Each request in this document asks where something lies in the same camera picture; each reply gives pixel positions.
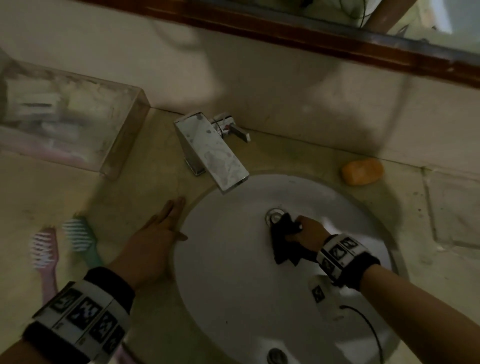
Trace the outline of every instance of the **pink toothbrush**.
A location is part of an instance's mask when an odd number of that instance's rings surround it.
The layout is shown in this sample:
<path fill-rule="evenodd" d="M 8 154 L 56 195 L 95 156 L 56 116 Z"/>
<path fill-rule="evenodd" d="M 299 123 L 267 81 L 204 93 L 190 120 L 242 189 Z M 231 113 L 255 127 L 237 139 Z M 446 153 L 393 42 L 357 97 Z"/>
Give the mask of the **pink toothbrush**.
<path fill-rule="evenodd" d="M 58 293 L 55 268 L 59 261 L 55 228 L 43 228 L 30 241 L 33 267 L 42 279 L 42 302 L 46 304 Z"/>

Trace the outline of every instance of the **white sink basin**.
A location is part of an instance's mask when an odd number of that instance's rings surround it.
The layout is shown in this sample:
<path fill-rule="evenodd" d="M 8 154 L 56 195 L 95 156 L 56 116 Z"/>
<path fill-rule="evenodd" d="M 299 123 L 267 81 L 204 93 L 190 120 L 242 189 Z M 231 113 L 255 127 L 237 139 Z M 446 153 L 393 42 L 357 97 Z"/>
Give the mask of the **white sink basin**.
<path fill-rule="evenodd" d="M 251 176 L 226 195 L 209 193 L 182 226 L 189 239 L 176 245 L 175 276 L 196 324 L 241 364 L 266 363 L 271 348 L 281 349 L 290 364 L 364 364 L 375 359 L 374 336 L 358 314 L 350 311 L 335 323 L 322 320 L 307 287 L 309 277 L 323 274 L 317 264 L 275 263 L 264 219 L 273 207 L 293 218 L 302 214 L 317 219 L 330 233 L 350 233 L 392 269 L 385 230 L 351 199 L 304 178 Z M 342 304 L 370 320 L 382 346 L 396 345 L 391 329 L 360 293 L 348 288 L 340 293 Z"/>

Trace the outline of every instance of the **wall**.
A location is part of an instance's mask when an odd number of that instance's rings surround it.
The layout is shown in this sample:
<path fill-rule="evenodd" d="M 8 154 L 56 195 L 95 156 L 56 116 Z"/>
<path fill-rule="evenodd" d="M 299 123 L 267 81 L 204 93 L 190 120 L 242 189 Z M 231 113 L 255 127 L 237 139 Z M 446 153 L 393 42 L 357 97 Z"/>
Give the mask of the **wall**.
<path fill-rule="evenodd" d="M 68 0 L 0 2 L 21 61 L 142 87 L 153 107 L 480 173 L 480 91 Z"/>

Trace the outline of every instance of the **bar of soap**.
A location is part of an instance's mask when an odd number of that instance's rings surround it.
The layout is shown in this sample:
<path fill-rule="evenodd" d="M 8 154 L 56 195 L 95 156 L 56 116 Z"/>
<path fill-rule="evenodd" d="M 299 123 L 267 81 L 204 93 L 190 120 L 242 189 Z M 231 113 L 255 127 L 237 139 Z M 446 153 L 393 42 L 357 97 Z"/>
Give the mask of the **bar of soap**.
<path fill-rule="evenodd" d="M 378 159 L 366 158 L 347 163 L 341 173 L 343 181 L 349 186 L 363 186 L 381 179 L 384 167 Z"/>

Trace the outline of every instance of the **faucet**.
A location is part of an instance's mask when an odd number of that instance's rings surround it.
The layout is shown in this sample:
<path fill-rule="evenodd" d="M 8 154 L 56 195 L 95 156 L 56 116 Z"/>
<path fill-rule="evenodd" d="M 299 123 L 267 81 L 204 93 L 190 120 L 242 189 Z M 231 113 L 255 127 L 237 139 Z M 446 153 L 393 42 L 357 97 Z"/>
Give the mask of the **faucet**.
<path fill-rule="evenodd" d="M 195 176 L 207 170 L 223 194 L 247 180 L 250 174 L 223 139 L 234 134 L 248 143 L 250 134 L 238 127 L 230 114 L 208 120 L 196 112 L 179 118 L 174 125 L 185 161 Z"/>

